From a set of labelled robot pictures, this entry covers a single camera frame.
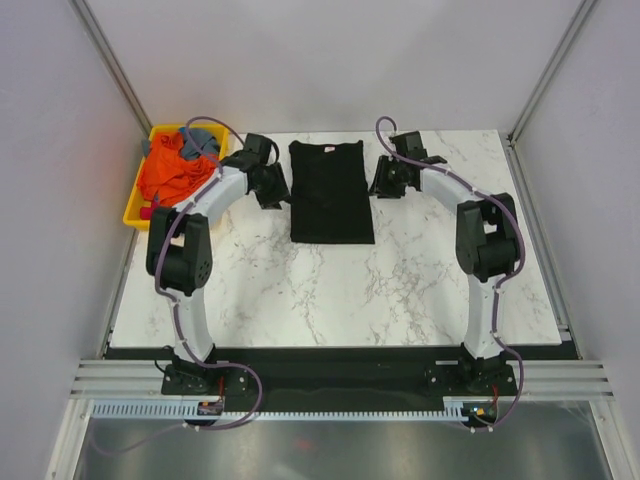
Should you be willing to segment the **black t-shirt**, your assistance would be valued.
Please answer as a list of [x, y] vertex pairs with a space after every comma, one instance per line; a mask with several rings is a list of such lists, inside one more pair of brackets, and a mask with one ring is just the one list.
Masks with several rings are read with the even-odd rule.
[[294, 243], [373, 245], [364, 143], [289, 145]]

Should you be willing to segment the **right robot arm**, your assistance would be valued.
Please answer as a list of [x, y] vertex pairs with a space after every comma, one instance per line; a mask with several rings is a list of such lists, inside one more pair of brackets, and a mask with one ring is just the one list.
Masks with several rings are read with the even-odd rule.
[[441, 157], [432, 164], [380, 156], [370, 193], [399, 199], [408, 187], [435, 198], [456, 216], [455, 254], [469, 285], [463, 347], [473, 358], [458, 368], [457, 377], [465, 391], [481, 393], [494, 381], [494, 371], [485, 360], [504, 349], [498, 333], [504, 284], [523, 267], [524, 240], [514, 198], [507, 192], [476, 189]]

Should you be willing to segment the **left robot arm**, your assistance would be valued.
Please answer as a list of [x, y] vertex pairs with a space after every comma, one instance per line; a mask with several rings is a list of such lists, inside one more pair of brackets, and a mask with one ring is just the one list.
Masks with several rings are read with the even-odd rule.
[[187, 200], [156, 208], [150, 220], [146, 270], [156, 293], [169, 303], [174, 354], [190, 362], [184, 379], [198, 393], [211, 392], [220, 378], [218, 367], [209, 363], [215, 345], [204, 302], [214, 266], [210, 227], [249, 193], [261, 208], [279, 209], [289, 199], [282, 166], [225, 166]]

